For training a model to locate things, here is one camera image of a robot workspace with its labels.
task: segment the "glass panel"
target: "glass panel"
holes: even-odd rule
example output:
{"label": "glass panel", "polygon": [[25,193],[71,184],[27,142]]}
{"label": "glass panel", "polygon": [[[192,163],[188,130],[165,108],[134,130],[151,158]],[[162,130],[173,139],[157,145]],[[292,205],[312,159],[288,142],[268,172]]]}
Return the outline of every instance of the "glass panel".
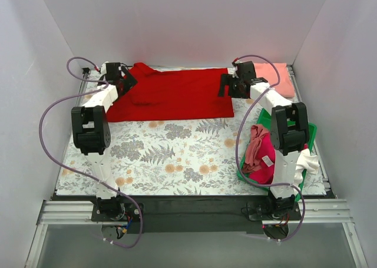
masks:
{"label": "glass panel", "polygon": [[[108,230],[115,238],[115,228]],[[281,245],[242,232],[146,233],[124,250],[93,234],[100,236],[101,226],[50,225],[38,267],[355,267],[342,224],[303,224]]]}

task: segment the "floral tablecloth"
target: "floral tablecloth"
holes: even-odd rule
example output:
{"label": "floral tablecloth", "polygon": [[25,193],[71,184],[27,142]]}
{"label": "floral tablecloth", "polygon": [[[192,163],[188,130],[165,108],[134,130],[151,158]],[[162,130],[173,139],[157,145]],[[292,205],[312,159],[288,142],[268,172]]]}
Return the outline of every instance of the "floral tablecloth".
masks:
{"label": "floral tablecloth", "polygon": [[[185,70],[160,68],[157,70]],[[91,72],[91,80],[99,74]],[[87,91],[95,89],[89,83]],[[87,95],[82,102],[90,98]],[[253,100],[232,99],[234,118],[211,120],[146,121],[110,123],[111,169],[120,190],[130,195],[224,195],[266,194],[236,175],[235,144],[239,125]],[[240,157],[250,140],[250,127],[262,107],[257,104],[245,123],[240,140]],[[90,165],[76,149],[72,137],[64,164],[90,173]],[[308,174],[303,194],[325,194],[322,171]],[[61,169],[57,195],[95,195],[89,178]]]}

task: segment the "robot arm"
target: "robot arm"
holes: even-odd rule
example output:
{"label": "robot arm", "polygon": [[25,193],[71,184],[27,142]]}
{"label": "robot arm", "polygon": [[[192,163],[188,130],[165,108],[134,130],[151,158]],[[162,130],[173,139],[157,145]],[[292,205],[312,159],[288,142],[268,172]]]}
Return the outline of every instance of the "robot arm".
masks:
{"label": "robot arm", "polygon": [[[270,85],[264,78],[257,78],[254,64],[233,63],[236,72],[222,75],[219,96],[224,96],[228,85],[228,95],[233,98],[257,99]],[[273,183],[293,184],[297,159],[305,143],[309,141],[309,126],[304,103],[292,103],[274,89],[268,90],[259,104],[271,115],[270,138],[275,148],[275,172]],[[270,191],[275,201],[292,204],[295,200],[291,187],[276,186]]]}
{"label": "robot arm", "polygon": [[[106,112],[137,81],[120,63],[105,63],[101,74],[101,80],[109,82],[108,87],[95,93],[83,106],[71,110],[73,140],[76,148],[91,164],[92,174],[109,186],[118,188],[110,167],[108,147],[111,134]],[[115,217],[121,211],[119,203],[114,201],[116,195],[114,191],[98,184],[96,196],[99,210]]]}

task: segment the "red shirt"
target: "red shirt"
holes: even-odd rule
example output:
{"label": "red shirt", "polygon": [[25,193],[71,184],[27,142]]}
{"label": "red shirt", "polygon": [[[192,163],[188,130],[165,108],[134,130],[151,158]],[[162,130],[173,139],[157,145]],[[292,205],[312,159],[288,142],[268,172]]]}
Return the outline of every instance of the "red shirt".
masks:
{"label": "red shirt", "polygon": [[232,99],[217,96],[227,68],[159,72],[136,63],[130,73],[138,83],[110,107],[109,122],[234,117]]}

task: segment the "white panel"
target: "white panel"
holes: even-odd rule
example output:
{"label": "white panel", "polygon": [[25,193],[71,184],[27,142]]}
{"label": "white panel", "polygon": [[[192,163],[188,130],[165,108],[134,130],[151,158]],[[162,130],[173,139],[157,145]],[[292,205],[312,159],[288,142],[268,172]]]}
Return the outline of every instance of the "white panel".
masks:
{"label": "white panel", "polygon": [[[39,118],[50,103],[77,92],[78,81],[65,71],[72,52],[43,0],[0,0],[0,21],[0,266],[23,267],[42,201],[58,176],[38,140]],[[58,158],[72,103],[45,121],[47,145]]]}
{"label": "white panel", "polygon": [[335,193],[377,267],[377,1],[327,0],[294,63]]}
{"label": "white panel", "polygon": [[45,0],[76,55],[97,63],[291,64],[325,0]]}

